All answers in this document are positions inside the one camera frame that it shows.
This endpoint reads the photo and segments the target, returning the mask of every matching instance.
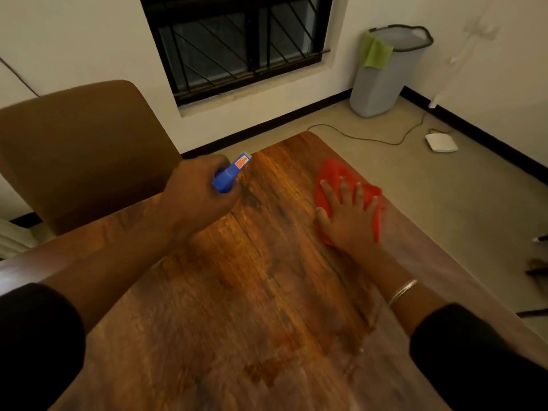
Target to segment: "window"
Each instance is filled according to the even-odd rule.
[[[177,104],[321,61],[332,0],[141,0]]]

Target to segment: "wooden table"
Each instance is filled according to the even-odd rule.
[[[254,154],[241,201],[120,299],[53,408],[447,409],[371,283],[315,234],[313,180],[328,157],[339,158],[310,132]],[[156,200],[0,263],[1,292],[98,250]],[[548,366],[547,345],[390,203],[381,240],[424,283]]]

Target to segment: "red cloth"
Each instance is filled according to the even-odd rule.
[[[319,181],[321,179],[324,179],[329,184],[329,186],[331,186],[332,189],[335,191],[340,201],[341,195],[339,191],[339,178],[341,176],[344,177],[344,179],[346,180],[346,184],[348,185],[348,188],[350,189],[352,196],[354,196],[356,183],[358,183],[359,181],[362,183],[363,191],[364,191],[364,202],[363,202],[364,210],[366,210],[369,204],[371,203],[371,199],[373,199],[373,196],[379,196],[379,205],[377,206],[375,214],[373,215],[373,222],[371,225],[371,227],[373,228],[373,239],[375,242],[378,243],[379,237],[380,237],[380,213],[382,211],[382,208],[381,208],[382,189],[380,187],[373,186],[367,183],[367,181],[363,177],[361,177],[360,174],[356,172],[352,167],[349,167],[345,163],[339,160],[335,160],[333,158],[327,159],[325,162],[323,162],[323,165],[320,168],[318,172],[318,176],[316,178],[316,188],[315,188],[316,206],[323,207],[325,211],[327,212],[327,216],[329,217],[332,216],[333,211],[331,210],[331,205],[329,204],[329,201],[327,200],[325,193],[323,193],[323,189],[322,189],[322,186],[320,186]],[[319,229],[319,234],[323,238],[326,244],[333,245],[331,240],[323,233],[321,229]]]

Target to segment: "hand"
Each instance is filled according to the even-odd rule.
[[[173,171],[160,202],[149,221],[172,235],[172,246],[190,239],[230,212],[241,195],[236,179],[228,193],[219,193],[211,184],[215,173],[230,165],[222,154],[183,160]]]
[[[330,219],[325,210],[318,207],[316,219],[333,244],[355,258],[355,255],[364,247],[374,244],[372,221],[378,205],[377,196],[373,197],[367,210],[363,210],[364,192],[361,183],[356,183],[354,202],[352,202],[352,193],[343,178],[339,180],[341,202],[325,180],[320,181],[320,185],[329,200],[333,216]]]

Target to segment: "black cable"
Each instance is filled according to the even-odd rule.
[[[401,143],[403,143],[403,141],[406,139],[407,135],[409,133],[411,133],[415,128],[417,127],[420,127],[422,124],[424,124],[424,119],[426,117],[426,115],[428,114],[428,112],[425,112],[424,114],[422,114],[422,118],[420,120],[420,123],[416,124],[414,127],[412,127],[411,129],[409,129],[402,137],[401,141],[400,142],[387,142],[387,141],[382,141],[382,140],[375,140],[374,138],[361,138],[361,137],[353,137],[351,135],[348,135],[348,134],[345,134],[344,132],[338,130],[337,128],[333,127],[332,125],[329,125],[329,124],[314,124],[314,125],[311,125],[309,126],[306,131],[309,131],[311,128],[314,128],[314,127],[317,127],[317,126],[328,126],[330,128],[333,128],[335,131],[338,131],[339,133],[341,133],[342,135],[344,135],[345,137],[348,137],[348,138],[353,138],[354,140],[363,140],[363,141],[374,141],[374,142],[380,142],[382,144],[387,144],[389,146],[399,146]],[[453,130],[449,130],[449,131],[440,131],[440,130],[436,130],[434,128],[430,128],[428,130],[428,132],[431,134],[432,131],[435,131],[435,132],[441,132],[442,134],[448,134],[450,132],[452,132]]]
[[[8,69],[13,73],[13,75],[17,76],[18,80],[20,80],[21,82],[23,82],[23,84],[24,84],[27,88],[29,88],[30,91],[31,91],[33,94],[35,94],[37,98],[40,98],[40,95],[38,95],[38,94],[35,92],[35,90],[32,89],[32,88],[29,86],[29,84],[28,84],[27,82],[25,82],[25,81],[23,80],[23,78],[15,71],[15,69],[12,68],[10,65],[8,65],[8,64],[5,62],[5,60],[3,60],[1,57],[0,57],[0,62],[2,62],[2,63],[4,64],[4,66],[5,66],[6,68],[8,68]]]

